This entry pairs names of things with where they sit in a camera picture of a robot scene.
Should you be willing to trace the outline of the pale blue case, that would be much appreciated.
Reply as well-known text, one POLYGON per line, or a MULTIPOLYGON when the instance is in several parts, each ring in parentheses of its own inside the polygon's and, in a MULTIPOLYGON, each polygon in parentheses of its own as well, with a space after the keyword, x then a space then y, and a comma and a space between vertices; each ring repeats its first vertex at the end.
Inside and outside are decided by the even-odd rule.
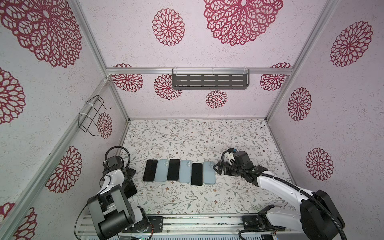
POLYGON ((216 172, 213 168, 214 162, 203 163, 203 182, 205 185, 214 185, 216 183, 216 172))
POLYGON ((168 169, 169 169, 169 160, 158 160, 156 174, 155 174, 155 182, 157 183, 166 182, 168 177, 168 169))

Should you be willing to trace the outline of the bare black phone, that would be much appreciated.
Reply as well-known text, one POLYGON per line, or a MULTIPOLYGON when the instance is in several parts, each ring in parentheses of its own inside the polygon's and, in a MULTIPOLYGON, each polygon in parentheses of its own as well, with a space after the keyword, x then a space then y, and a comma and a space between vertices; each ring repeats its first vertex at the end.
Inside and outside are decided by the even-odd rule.
POLYGON ((202 186, 203 185, 203 164, 193 163, 192 164, 192 186, 202 186))
POLYGON ((147 160, 143 175, 144 182, 153 182, 155 180, 158 160, 147 160))
POLYGON ((180 163, 179 159, 170 159, 169 160, 169 168, 167 174, 168 181, 178 181, 180 175, 180 163))

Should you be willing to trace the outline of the light blue phone case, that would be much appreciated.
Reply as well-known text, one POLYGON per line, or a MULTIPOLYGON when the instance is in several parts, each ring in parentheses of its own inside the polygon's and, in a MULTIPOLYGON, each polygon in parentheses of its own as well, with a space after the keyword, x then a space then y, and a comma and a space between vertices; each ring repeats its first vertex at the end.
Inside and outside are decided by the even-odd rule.
POLYGON ((180 162, 179 182, 190 184, 192 179, 192 161, 182 160, 180 162))

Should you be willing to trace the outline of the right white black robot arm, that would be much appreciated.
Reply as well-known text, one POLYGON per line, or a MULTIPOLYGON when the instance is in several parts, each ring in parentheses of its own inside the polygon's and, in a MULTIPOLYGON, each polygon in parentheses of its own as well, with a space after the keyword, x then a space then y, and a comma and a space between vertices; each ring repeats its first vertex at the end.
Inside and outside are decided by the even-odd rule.
POLYGON ((267 190, 287 201, 295 209, 286 211, 268 205, 256 215, 243 217, 243 230, 238 233, 277 233, 294 230, 310 240, 332 240, 340 236, 347 239, 345 222, 331 197, 324 191, 300 188, 273 175, 263 166, 255 166, 248 154, 230 148, 222 153, 221 160, 212 166, 218 175, 241 177, 252 185, 267 190))

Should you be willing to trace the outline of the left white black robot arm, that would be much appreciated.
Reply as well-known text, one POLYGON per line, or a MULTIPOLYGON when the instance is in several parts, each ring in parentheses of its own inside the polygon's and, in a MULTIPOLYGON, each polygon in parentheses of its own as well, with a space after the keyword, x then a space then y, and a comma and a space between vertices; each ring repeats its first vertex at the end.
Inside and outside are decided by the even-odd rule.
POLYGON ((108 158, 103 166, 101 190, 87 202, 99 239, 110 239, 125 230, 147 231, 150 222, 144 209, 129 202, 137 193, 133 182, 136 171, 126 167, 119 156, 108 158))

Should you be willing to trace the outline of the black phone near left base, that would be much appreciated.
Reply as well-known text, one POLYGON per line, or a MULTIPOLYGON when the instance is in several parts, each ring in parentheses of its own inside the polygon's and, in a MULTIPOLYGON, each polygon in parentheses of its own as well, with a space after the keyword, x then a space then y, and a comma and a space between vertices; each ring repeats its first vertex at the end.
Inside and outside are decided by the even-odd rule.
POLYGON ((127 184, 127 186, 125 187, 124 193, 125 193, 127 199, 131 198, 132 196, 134 196, 138 193, 134 181, 130 181, 127 184))

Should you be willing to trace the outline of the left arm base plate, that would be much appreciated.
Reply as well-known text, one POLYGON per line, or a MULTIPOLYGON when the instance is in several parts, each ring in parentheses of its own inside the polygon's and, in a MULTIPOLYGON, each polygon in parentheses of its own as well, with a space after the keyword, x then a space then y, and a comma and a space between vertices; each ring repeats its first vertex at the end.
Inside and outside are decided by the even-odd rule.
POLYGON ((139 224, 135 224, 133 227, 125 228, 122 230, 122 233, 161 233, 164 226, 164 217, 163 216, 152 216, 148 217, 149 222, 145 223, 141 229, 136 229, 139 224))

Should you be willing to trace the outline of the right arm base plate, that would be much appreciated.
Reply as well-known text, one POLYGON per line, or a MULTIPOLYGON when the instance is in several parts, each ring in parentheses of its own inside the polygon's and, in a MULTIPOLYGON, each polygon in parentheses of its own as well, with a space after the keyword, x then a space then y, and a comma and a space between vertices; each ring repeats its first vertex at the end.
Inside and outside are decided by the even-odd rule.
POLYGON ((266 217, 259 215, 242 216, 244 230, 266 230, 271 224, 266 217))

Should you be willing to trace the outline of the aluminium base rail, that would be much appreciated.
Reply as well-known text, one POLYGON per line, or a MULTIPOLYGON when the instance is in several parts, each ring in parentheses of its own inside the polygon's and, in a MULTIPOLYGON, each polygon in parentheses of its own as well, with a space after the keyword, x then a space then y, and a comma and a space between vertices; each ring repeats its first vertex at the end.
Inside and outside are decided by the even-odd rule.
MULTIPOLYGON (((161 233, 154 233, 154 237, 165 235, 238 235, 238 232, 244 230, 242 216, 258 214, 208 214, 208 215, 148 215, 163 216, 164 226, 161 233)), ((81 217, 75 228, 78 237, 96 236, 96 230, 90 215, 81 217)), ((118 233, 119 237, 136 235, 149 236, 149 233, 118 233)), ((293 229, 285 229, 276 232, 277 236, 299 235, 307 236, 304 233, 293 229)))

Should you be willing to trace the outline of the dark grey wall shelf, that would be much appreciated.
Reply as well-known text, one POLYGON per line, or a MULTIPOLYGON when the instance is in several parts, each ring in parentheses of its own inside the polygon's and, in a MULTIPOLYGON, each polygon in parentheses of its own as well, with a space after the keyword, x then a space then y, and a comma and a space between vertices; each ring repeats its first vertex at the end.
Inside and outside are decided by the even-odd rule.
POLYGON ((236 74, 178 73, 172 69, 172 87, 175 90, 246 90, 250 85, 250 70, 236 74))

